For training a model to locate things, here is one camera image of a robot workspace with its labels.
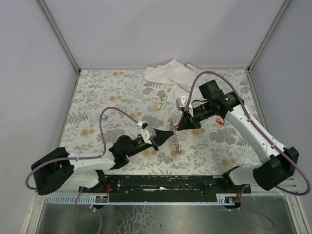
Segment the white disc with keyrings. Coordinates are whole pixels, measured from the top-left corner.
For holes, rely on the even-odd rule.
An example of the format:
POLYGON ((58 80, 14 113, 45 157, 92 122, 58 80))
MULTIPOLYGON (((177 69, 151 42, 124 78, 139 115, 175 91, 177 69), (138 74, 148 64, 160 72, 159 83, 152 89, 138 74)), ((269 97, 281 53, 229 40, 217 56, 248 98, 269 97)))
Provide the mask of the white disc with keyrings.
POLYGON ((182 152, 182 149, 181 149, 181 147, 179 145, 178 138, 177 138, 177 135, 176 135, 176 127, 175 127, 175 125, 172 122, 169 123, 169 127, 170 127, 170 130, 173 131, 173 133, 174 133, 173 136, 172 136, 174 153, 176 155, 180 155, 181 152, 182 152))

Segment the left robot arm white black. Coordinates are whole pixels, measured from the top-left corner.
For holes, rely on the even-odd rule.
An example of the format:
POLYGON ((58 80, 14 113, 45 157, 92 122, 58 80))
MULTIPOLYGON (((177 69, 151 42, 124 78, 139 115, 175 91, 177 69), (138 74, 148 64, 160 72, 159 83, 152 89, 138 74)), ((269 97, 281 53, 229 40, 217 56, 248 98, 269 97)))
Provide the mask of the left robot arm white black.
POLYGON ((129 157, 149 148, 158 151, 173 134, 143 129, 135 139, 122 135, 109 148, 107 156, 70 156, 64 147, 56 148, 31 166, 35 191, 38 195, 49 195, 83 187, 87 192, 104 182, 102 172, 120 169, 129 163, 129 157))

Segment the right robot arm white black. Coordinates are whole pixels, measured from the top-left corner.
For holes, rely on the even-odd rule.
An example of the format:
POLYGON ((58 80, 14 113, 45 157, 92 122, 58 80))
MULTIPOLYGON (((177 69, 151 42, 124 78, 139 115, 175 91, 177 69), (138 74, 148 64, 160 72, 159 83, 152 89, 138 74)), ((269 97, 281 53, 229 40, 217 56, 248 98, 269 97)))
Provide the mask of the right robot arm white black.
POLYGON ((233 91, 223 93, 215 80, 200 85, 199 90, 205 102, 188 111, 185 111, 186 98, 177 99, 177 108, 182 111, 177 130, 199 129, 201 121, 220 116, 240 132, 261 162, 256 166, 234 167, 223 174, 225 178, 234 185, 256 183, 269 191, 293 176, 299 152, 272 137, 247 107, 241 106, 233 91))

